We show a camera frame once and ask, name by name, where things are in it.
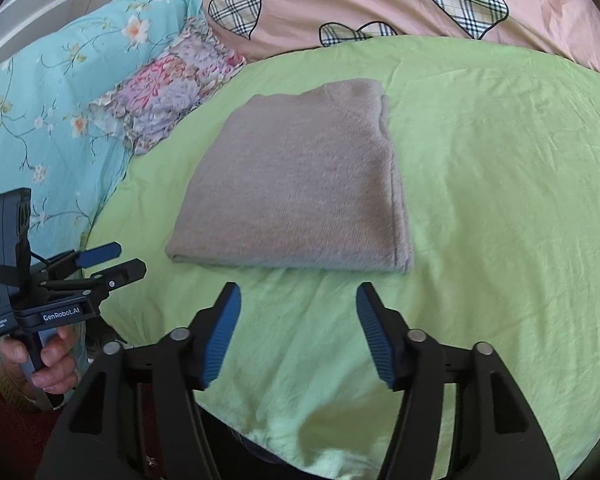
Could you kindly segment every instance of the blue gripper pad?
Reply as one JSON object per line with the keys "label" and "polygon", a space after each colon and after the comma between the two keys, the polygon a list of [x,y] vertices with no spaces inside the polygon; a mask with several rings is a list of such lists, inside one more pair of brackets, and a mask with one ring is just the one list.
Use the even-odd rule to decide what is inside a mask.
{"label": "blue gripper pad", "polygon": [[369,345],[371,357],[376,365],[378,375],[380,376],[380,379],[393,390],[396,379],[394,352],[392,351],[388,335],[380,322],[379,313],[377,312],[378,307],[384,308],[384,306],[382,306],[382,304],[376,304],[376,307],[374,307],[372,305],[372,300],[373,298],[369,298],[365,283],[363,283],[358,287],[356,293],[356,311],[358,313],[358,319],[360,320],[360,325],[362,325],[362,330],[365,333],[366,342]]}
{"label": "blue gripper pad", "polygon": [[229,348],[229,343],[234,335],[238,316],[240,316],[240,304],[242,303],[240,287],[235,283],[227,284],[225,290],[228,290],[227,287],[232,287],[228,297],[225,300],[223,294],[219,297],[219,301],[224,300],[224,306],[221,303],[214,305],[214,308],[222,309],[222,314],[218,317],[205,348],[202,371],[202,384],[205,388],[218,378],[226,350]]}
{"label": "blue gripper pad", "polygon": [[120,247],[120,244],[113,242],[79,253],[75,259],[75,264],[81,269],[88,269],[97,264],[113,260],[119,257],[120,254],[122,254],[122,247]]}

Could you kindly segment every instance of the folded blanket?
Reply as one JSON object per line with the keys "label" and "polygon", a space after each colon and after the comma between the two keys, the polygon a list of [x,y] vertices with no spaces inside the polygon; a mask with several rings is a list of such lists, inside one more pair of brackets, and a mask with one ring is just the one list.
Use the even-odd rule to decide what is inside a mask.
{"label": "folded blanket", "polygon": [[406,272],[413,253],[387,106],[371,79],[251,98],[198,165],[167,255]]}

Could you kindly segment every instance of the heart pattern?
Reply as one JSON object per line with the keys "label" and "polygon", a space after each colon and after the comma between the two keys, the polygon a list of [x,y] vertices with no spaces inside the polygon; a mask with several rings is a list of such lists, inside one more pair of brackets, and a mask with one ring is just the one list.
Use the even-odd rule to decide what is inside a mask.
{"label": "heart pattern", "polygon": [[358,30],[353,30],[341,23],[331,22],[320,26],[319,35],[322,46],[331,46],[345,41],[364,41],[379,36],[397,36],[398,33],[385,22],[369,22]]}
{"label": "heart pattern", "polygon": [[433,0],[474,40],[481,40],[498,23],[509,17],[504,0]]}
{"label": "heart pattern", "polygon": [[250,40],[261,10],[262,0],[211,0],[208,14],[220,27]]}

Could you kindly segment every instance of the pink blanket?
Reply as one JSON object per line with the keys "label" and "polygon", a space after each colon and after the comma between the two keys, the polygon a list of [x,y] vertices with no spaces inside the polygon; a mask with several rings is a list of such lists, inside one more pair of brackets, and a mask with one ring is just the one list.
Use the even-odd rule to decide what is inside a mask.
{"label": "pink blanket", "polygon": [[248,60],[374,36],[493,41],[563,56],[600,72],[591,0],[204,0],[219,39]]}

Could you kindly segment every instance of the silver screw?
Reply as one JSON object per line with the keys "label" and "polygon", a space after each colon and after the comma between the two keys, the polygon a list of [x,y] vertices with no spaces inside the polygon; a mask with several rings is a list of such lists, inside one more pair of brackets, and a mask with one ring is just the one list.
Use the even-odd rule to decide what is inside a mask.
{"label": "silver screw", "polygon": [[427,334],[420,329],[415,329],[409,330],[407,332],[407,337],[415,343],[422,343],[427,338]]}
{"label": "silver screw", "polygon": [[106,345],[104,345],[102,351],[107,355],[113,355],[117,354],[121,348],[122,345],[119,342],[112,341],[111,343],[107,343]]}
{"label": "silver screw", "polygon": [[190,332],[188,328],[175,328],[171,331],[171,339],[174,341],[184,341],[189,335]]}
{"label": "silver screw", "polygon": [[493,354],[493,346],[491,346],[489,343],[485,343],[484,341],[481,343],[478,343],[475,346],[475,349],[480,352],[482,355],[491,355]]}

